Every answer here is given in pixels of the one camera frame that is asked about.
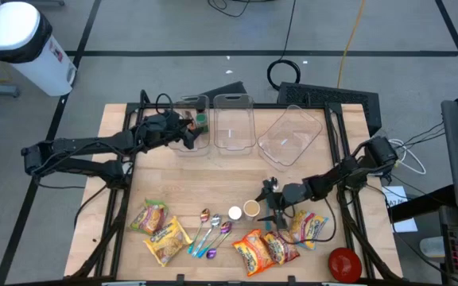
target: gray floor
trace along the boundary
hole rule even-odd
[[[52,23],[62,47],[75,51],[93,2],[71,0],[65,7],[37,7]],[[458,1],[444,3],[458,32]],[[228,4],[233,12],[242,7],[240,3]],[[233,19],[200,0],[102,0],[86,50],[281,50],[292,4],[289,0],[250,4],[243,16]],[[343,50],[358,7],[357,1],[298,0],[289,49]],[[351,50],[456,51],[456,46],[434,1],[368,0]],[[275,102],[278,93],[267,83],[266,68],[276,59],[85,56],[56,136],[95,136],[104,105],[138,101],[142,88],[152,99],[161,92],[177,99],[241,80],[256,102]],[[302,83],[336,86],[340,57],[288,59],[301,66]],[[21,97],[0,97],[0,261],[29,185],[20,149],[45,139],[58,100],[18,72],[12,71],[12,75]],[[284,67],[277,67],[272,76],[276,81],[294,80]],[[442,100],[458,98],[458,57],[348,57],[342,88],[379,93],[382,133],[407,139],[441,122]],[[415,146],[414,152],[427,175],[398,168],[396,176],[425,191],[452,182],[443,137]],[[82,185],[85,181],[81,176],[53,175],[45,183]],[[406,190],[419,195],[408,187]],[[7,283],[62,277],[80,199],[77,190],[39,189]],[[422,238],[438,235],[435,220],[435,215],[419,218],[420,231],[402,237],[417,245]],[[397,242],[406,277],[440,281],[435,270]]]

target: red object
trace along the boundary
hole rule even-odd
[[[330,253],[328,267],[333,277],[343,283],[354,283],[362,276],[362,262],[350,249],[338,248]]]

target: wooden tabletop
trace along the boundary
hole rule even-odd
[[[125,109],[125,104],[105,106],[99,130],[100,137],[121,131]],[[263,135],[283,112],[284,110],[254,110],[256,137]],[[242,207],[245,201],[254,199],[261,190],[262,181],[271,176],[277,177],[279,184],[283,185],[300,183],[302,178],[325,173],[332,168],[332,157],[324,112],[322,110],[306,110],[306,112],[316,118],[323,129],[286,172],[279,172],[267,164],[258,155],[257,146],[250,155],[244,156],[222,156],[212,143],[209,147],[210,153],[204,157],[179,157],[166,147],[154,149],[148,154],[140,153],[134,168],[126,225],[129,226],[142,210],[145,198],[159,199],[169,207],[167,221],[176,215],[181,225],[193,238],[200,224],[199,214],[204,208],[209,208],[212,214],[221,214],[225,221],[229,207],[234,205]],[[350,149],[353,150],[359,143],[369,138],[362,106],[343,105],[343,119]],[[100,162],[114,158],[115,156],[111,154],[93,156],[93,160]],[[381,188],[377,179],[369,179],[369,184]],[[83,201],[102,186],[101,179],[89,178]],[[402,276],[382,194],[371,188],[364,188],[359,196],[370,243],[390,269]],[[99,242],[108,197],[109,191],[103,192],[80,214],[65,275],[74,273]],[[297,281],[333,281],[328,270],[328,256],[334,249],[345,247],[346,243],[335,191],[328,195],[328,201],[335,211],[335,219],[332,218],[323,200],[305,201],[297,205],[297,210],[304,209],[329,217],[320,238],[327,238],[332,234],[336,220],[336,236],[330,242],[317,243],[315,250],[298,247],[301,255],[299,258],[281,266],[275,265],[266,270],[265,274],[247,277],[242,257],[231,245],[252,229],[259,228],[265,234],[264,222],[237,222],[233,225],[232,233],[218,248],[215,259],[209,261],[205,257],[192,258],[187,254],[187,247],[184,247],[167,267],[161,267],[145,246],[143,240],[148,236],[127,227],[122,240],[117,278],[119,280],[175,280],[177,274],[181,273],[185,275],[186,280],[286,281],[287,276],[294,275]],[[262,210],[264,209],[265,204],[262,202]],[[201,234],[205,233],[208,225],[208,223],[204,224]],[[213,238],[215,238],[214,234],[208,240],[211,241]],[[356,252],[361,258],[359,244],[356,239],[354,241]],[[111,244],[107,249],[104,273],[108,273],[107,266],[110,264],[112,251]]]

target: chip bag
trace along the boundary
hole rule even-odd
[[[173,216],[167,225],[157,231],[154,236],[146,239],[144,243],[157,258],[158,263],[165,267],[184,245],[192,243],[192,239],[188,237],[176,216]]]
[[[328,218],[320,215],[303,210],[298,211],[294,215],[289,233],[295,242],[299,242],[304,239],[317,239],[327,221]],[[315,242],[303,242],[298,245],[303,246],[306,249],[316,248]]]
[[[130,224],[132,230],[153,235],[162,228],[167,216],[167,206],[161,201],[146,200],[144,209]]]
[[[261,240],[261,230],[252,230],[241,241],[232,245],[243,256],[247,276],[263,272],[274,265],[268,248]]]
[[[270,231],[264,236],[265,242],[268,244],[268,250],[270,251],[271,257],[280,265],[291,261],[292,259],[299,257],[300,254],[294,244],[285,243],[293,242],[293,239],[286,230],[279,230],[278,232]]]

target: trash can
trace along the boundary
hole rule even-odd
[[[77,72],[52,35],[49,21],[25,2],[0,5],[0,61],[10,63],[50,96],[69,93]]]

